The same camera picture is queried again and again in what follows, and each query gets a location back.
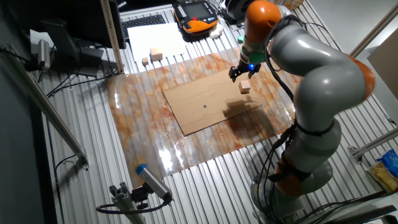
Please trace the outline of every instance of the wooden post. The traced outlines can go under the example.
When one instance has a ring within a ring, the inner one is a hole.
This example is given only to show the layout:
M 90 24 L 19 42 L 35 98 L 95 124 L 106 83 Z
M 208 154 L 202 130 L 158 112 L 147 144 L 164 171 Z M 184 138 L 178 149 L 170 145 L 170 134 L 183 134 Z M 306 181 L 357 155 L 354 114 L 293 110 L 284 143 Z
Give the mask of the wooden post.
M 116 59 L 116 65 L 118 66 L 119 74 L 124 74 L 122 57 L 120 56 L 120 49 L 118 44 L 118 37 L 116 36 L 116 31 L 114 29 L 112 12 L 109 7 L 109 0 L 100 0 L 102 5 L 102 11 L 104 12 L 106 27 L 108 28 L 109 38 L 111 39 L 111 44 L 113 48 L 113 54 Z

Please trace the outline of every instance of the cardboard sheet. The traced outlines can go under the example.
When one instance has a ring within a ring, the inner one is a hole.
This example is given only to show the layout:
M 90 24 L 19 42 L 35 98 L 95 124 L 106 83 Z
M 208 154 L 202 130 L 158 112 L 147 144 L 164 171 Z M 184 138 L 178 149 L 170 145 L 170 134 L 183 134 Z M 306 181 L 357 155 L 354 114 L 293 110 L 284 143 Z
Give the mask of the cardboard sheet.
M 240 93 L 239 82 L 248 78 L 241 76 L 233 83 L 228 71 L 222 70 L 164 91 L 184 135 L 262 105 L 254 90 Z

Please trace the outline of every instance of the monitor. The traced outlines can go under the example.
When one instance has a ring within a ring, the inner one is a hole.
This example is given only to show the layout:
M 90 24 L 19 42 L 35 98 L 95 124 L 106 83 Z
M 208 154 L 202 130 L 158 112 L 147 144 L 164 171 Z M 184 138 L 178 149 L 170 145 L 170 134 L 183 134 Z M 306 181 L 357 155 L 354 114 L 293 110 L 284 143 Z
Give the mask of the monitor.
M 82 47 L 86 40 L 112 47 L 100 0 L 8 0 L 11 13 L 24 29 L 48 32 L 57 51 L 51 69 L 97 72 L 103 50 Z M 119 48 L 125 49 L 118 4 L 109 0 Z

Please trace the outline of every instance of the wooden cube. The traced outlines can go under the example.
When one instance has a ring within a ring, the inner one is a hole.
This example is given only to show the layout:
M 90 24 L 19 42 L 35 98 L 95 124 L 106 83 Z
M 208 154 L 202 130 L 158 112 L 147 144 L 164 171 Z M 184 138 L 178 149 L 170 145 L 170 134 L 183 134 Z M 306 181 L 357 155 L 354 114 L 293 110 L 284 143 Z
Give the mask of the wooden cube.
M 142 59 L 142 65 L 143 66 L 149 65 L 148 58 L 143 58 Z
M 158 47 L 151 47 L 150 59 L 152 59 L 153 62 L 162 60 L 163 59 L 162 49 Z
M 244 80 L 239 82 L 239 90 L 241 91 L 241 94 L 246 94 L 249 93 L 251 88 L 249 80 Z

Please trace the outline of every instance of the metal rod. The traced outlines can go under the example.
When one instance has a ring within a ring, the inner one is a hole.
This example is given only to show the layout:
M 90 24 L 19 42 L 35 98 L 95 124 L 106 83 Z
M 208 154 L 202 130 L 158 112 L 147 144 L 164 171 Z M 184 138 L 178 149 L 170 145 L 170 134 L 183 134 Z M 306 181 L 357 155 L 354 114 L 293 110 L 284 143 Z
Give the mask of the metal rod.
M 109 38 L 111 40 L 113 54 L 116 59 L 116 65 L 118 66 L 118 72 L 120 74 L 124 74 L 122 56 L 120 55 L 118 37 L 116 36 L 116 31 L 114 29 L 112 12 L 109 6 L 109 0 L 100 0 L 100 1 L 101 1 L 102 11 L 104 13 L 106 27 L 108 28 Z
M 384 28 L 397 16 L 398 3 L 380 20 L 380 22 L 373 28 L 373 30 L 355 47 L 350 55 L 356 58 L 376 37 L 383 31 Z
M 398 128 L 394 128 L 393 130 L 387 132 L 386 134 L 383 134 L 382 136 L 378 137 L 377 139 L 366 144 L 365 146 L 355 150 L 355 152 L 353 153 L 353 156 L 354 156 L 354 158 L 358 158 L 358 157 L 362 156 L 365 152 L 368 152 L 371 149 L 374 149 L 375 147 L 378 147 L 379 145 L 381 145 L 381 144 L 385 143 L 386 141 L 389 141 L 397 136 L 398 136 Z
M 72 135 L 68 127 L 62 121 L 55 108 L 50 103 L 49 99 L 43 93 L 42 89 L 37 84 L 36 80 L 25 71 L 24 66 L 12 55 L 0 53 L 0 58 L 8 65 L 13 75 L 20 81 L 27 94 L 33 99 L 35 104 L 40 108 L 43 114 L 49 119 L 63 140 L 68 144 L 70 149 L 81 159 L 83 164 L 87 164 L 87 156 L 78 144 L 75 137 Z

